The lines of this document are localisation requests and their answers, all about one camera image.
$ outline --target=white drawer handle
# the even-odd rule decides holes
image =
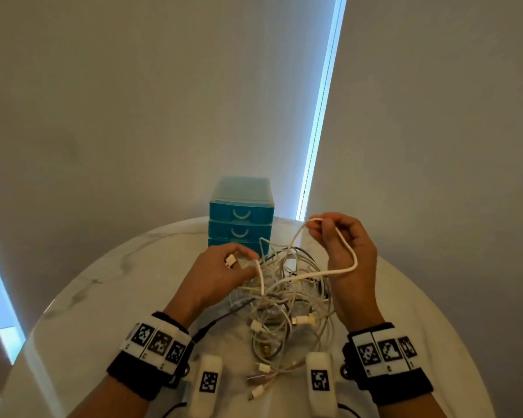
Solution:
[[[238,235],[238,234],[236,234],[236,233],[234,232],[234,229],[233,229],[233,228],[230,229],[230,232],[232,233],[232,235],[233,235],[234,237],[244,237],[244,236],[246,236],[246,235],[248,234],[249,231],[250,231],[250,229],[246,229],[246,231],[244,232],[243,235]]]
[[[239,216],[239,215],[237,214],[237,211],[236,211],[236,210],[233,210],[233,211],[232,211],[232,214],[234,214],[234,216],[235,216],[236,218],[240,219],[240,220],[245,220],[245,219],[247,219],[248,217],[250,217],[250,214],[252,214],[252,210],[248,211],[248,214],[246,214],[245,216]]]

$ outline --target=white marble table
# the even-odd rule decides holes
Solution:
[[[276,218],[272,240],[288,242],[299,226]],[[307,233],[300,245],[325,268],[325,251]],[[4,389],[0,418],[65,417],[104,377],[132,324],[166,305],[206,247],[207,217],[195,218],[133,238],[89,266],[56,297],[29,336]],[[386,319],[411,337],[447,416],[494,417],[477,368],[451,324],[419,288],[383,259],[378,261],[377,299]],[[200,322],[219,312],[207,311]],[[329,350],[340,365],[346,330],[336,324]],[[309,417],[304,370],[279,377],[264,396],[246,400],[245,376],[254,363],[248,341],[244,324],[230,317],[196,348],[195,353],[222,356],[225,364],[214,416]],[[337,396],[361,417],[377,417],[369,394],[355,383],[339,382]],[[164,388],[147,416],[160,417],[181,398],[181,392]]]

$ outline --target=right hand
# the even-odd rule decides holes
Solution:
[[[328,270],[340,270],[352,265],[352,256],[337,234],[353,248],[359,264],[350,273],[329,276],[331,297],[337,317],[348,331],[363,330],[384,323],[376,302],[377,248],[359,220],[341,213],[328,212],[310,218],[306,224],[310,235],[325,248],[329,256]]]

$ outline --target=bracelet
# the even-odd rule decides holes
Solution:
[[[182,369],[180,363],[189,351],[190,341],[188,331],[180,323],[155,312],[134,325],[106,372],[151,401]]]
[[[350,333],[349,341],[343,346],[346,377],[355,380],[359,389],[368,390],[377,406],[434,390],[411,341],[399,337],[392,323]]]

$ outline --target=left hand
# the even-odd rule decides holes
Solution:
[[[221,302],[234,288],[256,277],[255,267],[241,269],[238,263],[232,269],[226,266],[225,259],[236,252],[252,260],[259,258],[256,252],[239,244],[210,246],[198,256],[164,312],[188,328],[204,309]]]

